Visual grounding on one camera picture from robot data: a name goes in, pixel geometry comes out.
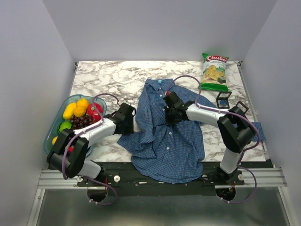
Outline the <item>black box with blue brooch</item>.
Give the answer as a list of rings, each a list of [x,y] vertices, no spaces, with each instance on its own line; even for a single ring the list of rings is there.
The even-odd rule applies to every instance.
[[[231,91],[221,91],[216,97],[216,105],[219,109],[230,109],[229,97],[231,96]]]

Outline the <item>orange fruit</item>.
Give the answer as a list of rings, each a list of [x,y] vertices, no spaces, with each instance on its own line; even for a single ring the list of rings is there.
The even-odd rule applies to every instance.
[[[83,107],[85,109],[87,109],[87,107],[89,106],[89,101],[85,98],[80,98],[77,103],[76,103],[77,107]]]
[[[75,117],[82,117],[86,114],[86,108],[83,106],[77,106],[73,112]]]

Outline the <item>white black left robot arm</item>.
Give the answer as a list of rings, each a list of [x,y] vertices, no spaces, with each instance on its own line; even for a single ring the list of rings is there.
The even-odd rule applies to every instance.
[[[64,178],[82,176],[94,186],[101,185],[103,167],[87,160],[86,155],[91,146],[105,137],[133,134],[135,114],[134,107],[122,103],[116,112],[90,126],[74,131],[63,129],[47,156],[47,163],[62,172]]]

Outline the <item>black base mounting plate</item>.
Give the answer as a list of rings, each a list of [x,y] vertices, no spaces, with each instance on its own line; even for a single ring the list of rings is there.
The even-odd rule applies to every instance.
[[[205,163],[204,175],[186,183],[167,183],[144,176],[130,162],[100,162],[105,172],[102,182],[107,182],[122,196],[178,196],[204,195],[214,196],[218,186],[231,188],[244,185],[242,171],[237,170],[231,177],[222,179],[219,163]]]

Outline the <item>green cassava chips bag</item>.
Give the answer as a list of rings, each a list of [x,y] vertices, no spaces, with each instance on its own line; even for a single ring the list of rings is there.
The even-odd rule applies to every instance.
[[[210,91],[229,91],[226,82],[226,63],[228,57],[220,55],[202,54],[203,75],[201,77],[201,89]]]

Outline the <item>aluminium frame rail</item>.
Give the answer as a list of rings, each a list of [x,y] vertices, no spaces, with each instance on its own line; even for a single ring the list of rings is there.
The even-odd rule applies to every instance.
[[[244,178],[244,185],[240,186],[257,186],[257,187],[283,187],[286,186],[286,180],[284,174],[280,168],[246,168],[242,165],[238,166],[238,169],[242,171]],[[138,170],[140,174],[150,177],[154,180],[167,182],[167,183],[186,183],[200,178],[204,175],[204,165],[202,166],[202,172],[193,174],[192,172],[181,173],[176,170]],[[41,172],[38,187],[40,189],[70,189],[75,187],[101,187],[107,182],[102,182],[102,174],[99,178],[88,180],[86,177],[75,176],[73,178],[65,179],[63,174],[57,170],[44,170]]]

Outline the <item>dark purple grapes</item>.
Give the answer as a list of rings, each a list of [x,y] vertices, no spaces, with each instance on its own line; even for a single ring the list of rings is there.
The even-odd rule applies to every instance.
[[[94,122],[92,116],[85,114],[81,117],[72,116],[71,117],[71,124],[72,130],[82,129],[89,125],[92,125]]]

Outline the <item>blue checked shirt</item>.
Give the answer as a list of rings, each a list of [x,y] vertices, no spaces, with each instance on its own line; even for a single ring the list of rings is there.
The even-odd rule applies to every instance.
[[[206,97],[173,83],[172,79],[147,79],[139,97],[135,121],[140,131],[122,135],[118,144],[132,154],[131,160],[138,170],[176,170],[181,173],[202,172],[205,158],[203,134],[197,121],[182,121],[167,126],[163,97],[169,90],[184,102],[198,99],[208,107],[215,105]]]

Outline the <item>yellow mango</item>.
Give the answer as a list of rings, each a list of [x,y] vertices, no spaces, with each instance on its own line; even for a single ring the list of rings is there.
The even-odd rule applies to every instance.
[[[74,114],[74,110],[76,107],[77,107],[77,104],[75,102],[68,104],[63,113],[63,119],[70,120]]]

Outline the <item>teal plastic fruit basket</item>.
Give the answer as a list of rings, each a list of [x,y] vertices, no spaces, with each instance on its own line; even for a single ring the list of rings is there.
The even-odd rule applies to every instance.
[[[65,120],[63,119],[63,113],[65,111],[65,108],[67,107],[68,104],[72,103],[72,102],[77,102],[80,98],[85,98],[89,101],[89,103],[91,103],[93,97],[90,97],[90,96],[85,96],[85,95],[81,95],[81,94],[76,94],[76,95],[72,95],[72,96],[69,96],[68,98],[66,98],[64,100],[64,102],[62,103],[50,129],[49,129],[49,132],[44,140],[44,151],[46,153],[46,155],[49,154],[51,148],[52,148],[52,139],[56,136],[59,135],[57,129],[58,129],[58,126],[64,122]],[[101,105],[101,107],[103,108],[103,114],[106,113],[106,110],[107,110],[107,104],[106,102],[100,98],[100,97],[97,97],[95,99],[95,103],[98,103],[99,105]],[[94,149],[94,145],[92,145],[87,154],[86,154],[86,158],[92,153]]]

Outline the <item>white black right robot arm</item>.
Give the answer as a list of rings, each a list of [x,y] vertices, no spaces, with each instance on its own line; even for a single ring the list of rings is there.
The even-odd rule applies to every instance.
[[[245,113],[238,106],[223,111],[201,105],[197,101],[184,103],[175,92],[168,93],[163,100],[166,104],[167,125],[198,121],[219,129],[226,150],[217,168],[216,178],[223,185],[232,181],[243,153],[248,150],[246,146],[255,136],[260,140],[258,129],[246,118]]]

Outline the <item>yellow pear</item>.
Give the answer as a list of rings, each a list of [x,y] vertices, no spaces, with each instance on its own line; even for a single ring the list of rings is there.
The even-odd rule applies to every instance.
[[[55,144],[55,142],[56,142],[57,138],[58,138],[58,136],[56,136],[56,137],[54,137],[54,138],[52,139],[52,145],[54,145],[54,144]]]

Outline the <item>black box with gold brooch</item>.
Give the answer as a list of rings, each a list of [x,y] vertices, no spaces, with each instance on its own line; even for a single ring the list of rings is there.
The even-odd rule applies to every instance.
[[[243,102],[241,102],[241,101],[238,101],[236,103],[236,106],[238,108],[240,108],[244,114],[246,114],[248,112],[248,110],[249,110],[249,108]]]

